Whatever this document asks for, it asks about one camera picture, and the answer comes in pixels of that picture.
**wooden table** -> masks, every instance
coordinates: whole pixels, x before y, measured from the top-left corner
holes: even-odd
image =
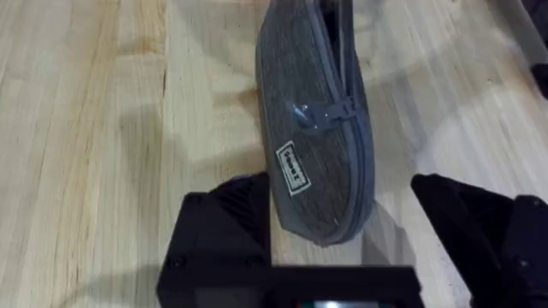
[[[548,199],[547,102],[487,1],[356,0],[380,206],[363,236],[326,249],[273,210],[278,263],[413,264],[427,306],[467,306],[411,176]],[[0,2],[0,306],[157,304],[183,195],[265,168],[254,42],[266,6]]]

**zipper pull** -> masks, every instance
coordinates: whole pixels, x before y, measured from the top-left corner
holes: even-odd
[[[297,106],[293,104],[293,113],[297,123],[305,133],[321,134],[337,127],[358,114],[360,107],[352,99],[327,106],[321,104]]]

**black plastic mount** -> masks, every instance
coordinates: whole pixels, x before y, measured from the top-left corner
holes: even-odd
[[[439,175],[411,184],[476,308],[548,307],[548,205]]]
[[[163,308],[295,308],[314,301],[421,308],[409,267],[272,267],[266,173],[188,194],[160,274]]]

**slipper label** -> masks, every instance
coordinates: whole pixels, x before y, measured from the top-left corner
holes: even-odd
[[[295,144],[290,141],[276,151],[276,156],[280,166],[282,167],[285,183],[288,185],[289,195],[293,196],[297,193],[302,193],[310,187],[310,179],[308,179],[304,168],[302,168],[301,160],[295,152]]]

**wood grain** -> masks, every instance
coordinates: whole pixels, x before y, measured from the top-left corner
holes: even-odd
[[[184,194],[265,168],[254,46],[267,5],[0,2],[0,306],[157,306]],[[509,11],[355,0],[379,206],[330,248],[283,231],[272,208],[278,264],[413,264],[427,306],[468,305],[409,182],[436,172],[548,199],[548,113],[527,71],[548,57],[534,37],[520,48],[531,29]]]

